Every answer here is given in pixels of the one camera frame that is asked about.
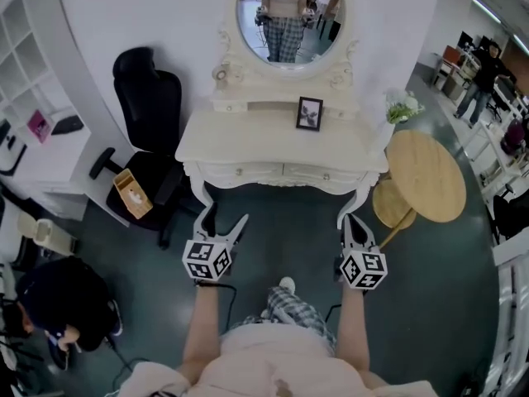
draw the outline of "plaid shorts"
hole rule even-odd
[[[303,39],[301,17],[272,17],[263,24],[270,62],[296,63]]]
[[[250,315],[244,321],[233,325],[230,330],[252,323],[287,323],[313,330],[325,338],[333,350],[336,348],[336,337],[327,329],[323,316],[314,306],[305,303],[286,288],[277,286],[270,289],[266,310],[264,318]]]

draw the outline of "ceiling light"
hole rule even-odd
[[[529,49],[527,49],[526,45],[523,44],[522,40],[520,40],[516,34],[514,34],[514,39],[516,40],[516,43],[518,43],[518,45],[522,48],[522,50],[526,52],[526,55],[529,55]]]
[[[472,0],[474,3],[476,3],[479,7],[481,7],[482,10],[487,13],[490,17],[492,17],[497,23],[502,23],[499,18],[494,15],[490,10],[488,10],[479,0]]]

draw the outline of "wooden stool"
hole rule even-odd
[[[374,190],[373,208],[380,221],[393,230],[409,227],[417,213],[434,222],[456,219],[466,203],[466,187],[459,166],[435,139],[419,131],[399,131],[388,146],[392,179]]]

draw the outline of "mirror frame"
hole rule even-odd
[[[353,0],[342,0],[345,9],[345,20],[342,24],[338,36],[327,52],[316,61],[304,65],[272,65],[262,60],[248,46],[242,31],[239,28],[239,18],[237,16],[237,5],[239,0],[227,0],[225,31],[230,39],[230,53],[242,58],[246,64],[271,79],[308,79],[329,70],[335,63],[347,59],[347,49],[354,40],[354,16]]]

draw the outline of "picture frame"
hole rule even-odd
[[[298,105],[298,120],[296,128],[320,131],[323,115],[323,100],[317,98],[300,97]]]

